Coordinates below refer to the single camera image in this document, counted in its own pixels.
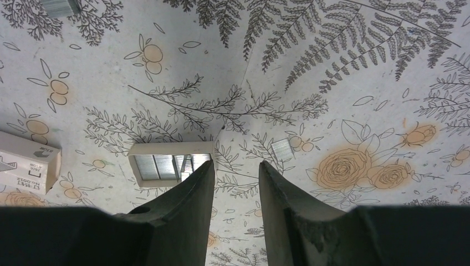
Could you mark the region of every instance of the small cardboard box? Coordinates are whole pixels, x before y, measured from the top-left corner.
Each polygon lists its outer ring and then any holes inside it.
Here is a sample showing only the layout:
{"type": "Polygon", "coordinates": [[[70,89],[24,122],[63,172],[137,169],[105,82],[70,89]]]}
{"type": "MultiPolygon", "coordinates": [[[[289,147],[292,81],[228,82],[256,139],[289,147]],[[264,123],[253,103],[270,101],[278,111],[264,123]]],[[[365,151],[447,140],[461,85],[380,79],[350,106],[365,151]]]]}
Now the small cardboard box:
{"type": "Polygon", "coordinates": [[[62,152],[0,131],[0,183],[46,194],[60,174],[62,152]]]}

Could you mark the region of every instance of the orange flower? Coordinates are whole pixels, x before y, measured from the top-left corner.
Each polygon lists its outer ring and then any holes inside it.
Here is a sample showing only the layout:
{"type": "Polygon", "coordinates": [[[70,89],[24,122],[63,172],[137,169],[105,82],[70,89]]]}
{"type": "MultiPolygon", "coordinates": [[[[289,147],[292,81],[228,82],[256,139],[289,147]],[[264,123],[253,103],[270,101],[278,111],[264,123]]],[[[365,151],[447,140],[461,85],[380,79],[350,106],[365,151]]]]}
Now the orange flower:
{"type": "Polygon", "coordinates": [[[209,231],[209,238],[207,239],[207,247],[211,247],[216,242],[216,235],[209,231]]]}
{"type": "Polygon", "coordinates": [[[398,145],[403,144],[402,146],[422,146],[424,143],[430,141],[436,134],[436,127],[433,125],[426,125],[420,127],[418,126],[419,123],[416,125],[416,128],[409,134],[400,135],[401,137],[403,137],[403,142],[398,145]]]}
{"type": "Polygon", "coordinates": [[[23,207],[43,207],[44,202],[40,201],[31,194],[21,192],[11,192],[8,194],[5,204],[8,206],[23,206],[23,207]]]}
{"type": "Polygon", "coordinates": [[[341,150],[320,163],[316,181],[319,186],[341,191],[356,184],[370,167],[368,154],[353,149],[341,150]]]}
{"type": "Polygon", "coordinates": [[[403,165],[376,166],[367,172],[372,184],[383,190],[398,186],[408,175],[403,165]]]}

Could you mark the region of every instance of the floral pattern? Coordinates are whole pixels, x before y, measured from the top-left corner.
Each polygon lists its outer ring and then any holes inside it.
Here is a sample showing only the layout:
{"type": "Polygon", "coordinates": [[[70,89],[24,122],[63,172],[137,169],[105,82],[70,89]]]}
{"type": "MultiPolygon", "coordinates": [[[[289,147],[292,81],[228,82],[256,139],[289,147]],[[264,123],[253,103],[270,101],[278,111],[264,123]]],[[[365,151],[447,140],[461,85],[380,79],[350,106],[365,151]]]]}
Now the floral pattern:
{"type": "Polygon", "coordinates": [[[470,205],[468,0],[77,3],[0,0],[0,130],[63,152],[1,205],[128,212],[171,189],[138,187],[132,145],[182,141],[214,142],[207,265],[267,265],[263,160],[343,211],[470,205]]]}

